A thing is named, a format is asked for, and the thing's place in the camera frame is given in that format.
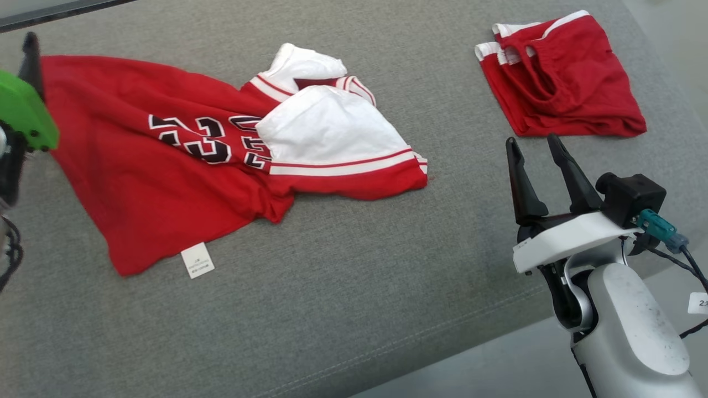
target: black strip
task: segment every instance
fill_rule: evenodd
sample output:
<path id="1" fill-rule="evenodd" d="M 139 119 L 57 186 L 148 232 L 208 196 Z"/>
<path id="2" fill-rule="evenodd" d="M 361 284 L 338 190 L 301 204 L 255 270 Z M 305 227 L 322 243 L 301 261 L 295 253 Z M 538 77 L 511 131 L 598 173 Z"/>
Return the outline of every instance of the black strip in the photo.
<path id="1" fill-rule="evenodd" d="M 15 16 L 0 18 L 0 33 L 9 32 L 55 19 L 75 16 L 89 11 L 130 3 L 134 0 L 76 0 L 57 6 L 28 11 Z"/>

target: care label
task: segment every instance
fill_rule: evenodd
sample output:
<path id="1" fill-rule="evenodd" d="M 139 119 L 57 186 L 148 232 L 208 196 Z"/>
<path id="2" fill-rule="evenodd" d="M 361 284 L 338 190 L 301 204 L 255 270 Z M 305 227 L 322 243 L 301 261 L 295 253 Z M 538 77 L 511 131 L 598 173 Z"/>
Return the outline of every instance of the care label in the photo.
<path id="1" fill-rule="evenodd" d="M 688 313 L 708 315 L 708 293 L 691 293 L 691 298 L 688 300 Z"/>
<path id="2" fill-rule="evenodd" d="M 192 279 L 214 269 L 214 263 L 204 242 L 182 250 L 182 259 Z"/>

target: silver robotic arm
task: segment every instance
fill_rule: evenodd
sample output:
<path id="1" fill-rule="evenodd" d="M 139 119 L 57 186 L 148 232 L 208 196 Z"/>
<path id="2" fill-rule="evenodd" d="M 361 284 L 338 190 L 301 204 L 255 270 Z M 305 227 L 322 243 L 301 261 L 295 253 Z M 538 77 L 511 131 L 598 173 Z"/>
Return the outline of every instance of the silver robotic arm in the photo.
<path id="1" fill-rule="evenodd" d="M 507 141 L 520 225 L 513 249 L 517 272 L 538 269 L 544 276 L 593 397 L 703 397 L 681 337 L 627 265 L 627 254 L 658 244 L 636 224 L 642 210 L 658 212 L 666 191 L 640 174 L 608 174 L 598 181 L 603 201 L 560 139 L 551 135 L 548 141 L 572 202 L 570 213 L 553 217 L 533 191 L 516 141 Z"/>

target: gray floor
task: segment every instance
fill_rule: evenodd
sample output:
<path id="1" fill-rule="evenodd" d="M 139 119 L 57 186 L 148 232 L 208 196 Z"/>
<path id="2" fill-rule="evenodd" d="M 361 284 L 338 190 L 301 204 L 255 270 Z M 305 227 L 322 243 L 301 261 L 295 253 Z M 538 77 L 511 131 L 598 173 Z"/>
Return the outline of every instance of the gray floor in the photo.
<path id="1" fill-rule="evenodd" d="M 708 38 L 702 32 L 708 2 L 624 2 L 674 73 L 703 124 L 708 125 Z M 699 264 L 708 268 L 708 247 L 692 251 Z M 677 330 L 686 330 L 704 319 L 686 312 L 689 292 L 702 291 L 690 274 L 671 268 L 646 282 Z M 694 334 L 685 342 L 691 355 L 691 372 L 708 396 L 708 331 Z M 590 398 L 590 393 L 569 350 L 568 334 L 549 318 L 353 398 L 385 397 Z"/>

